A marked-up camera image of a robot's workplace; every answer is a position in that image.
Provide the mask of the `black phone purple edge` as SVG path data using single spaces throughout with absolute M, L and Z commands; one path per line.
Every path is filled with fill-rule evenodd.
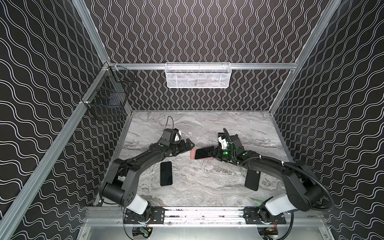
M 195 151 L 195 160 L 200 160 L 200 159 L 208 159 L 212 157 L 212 152 L 214 151 L 215 147 L 210 146 L 210 147 L 205 147 L 205 148 L 200 148 Z

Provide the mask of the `pink phone case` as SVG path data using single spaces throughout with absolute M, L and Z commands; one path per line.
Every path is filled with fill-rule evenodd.
M 208 160 L 213 159 L 213 157 L 208 156 L 206 153 L 200 154 L 200 152 L 197 149 L 191 150 L 190 158 L 191 158 L 191 160 L 204 160 L 204 161 L 208 161 Z

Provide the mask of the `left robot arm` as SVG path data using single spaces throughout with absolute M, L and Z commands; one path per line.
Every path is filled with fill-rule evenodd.
M 99 196 L 138 215 L 146 215 L 150 204 L 137 194 L 141 174 L 152 165 L 191 151 L 194 147 L 190 139 L 182 139 L 178 129 L 165 129 L 160 139 L 143 153 L 111 162 L 101 183 Z

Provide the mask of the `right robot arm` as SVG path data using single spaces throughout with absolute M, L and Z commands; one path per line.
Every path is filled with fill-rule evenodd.
M 260 216 L 267 218 L 283 212 L 317 210 L 330 212 L 335 201 L 329 190 L 305 163 L 292 163 L 245 150 L 238 135 L 218 133 L 218 147 L 212 156 L 246 170 L 261 172 L 283 182 L 285 193 L 260 205 Z

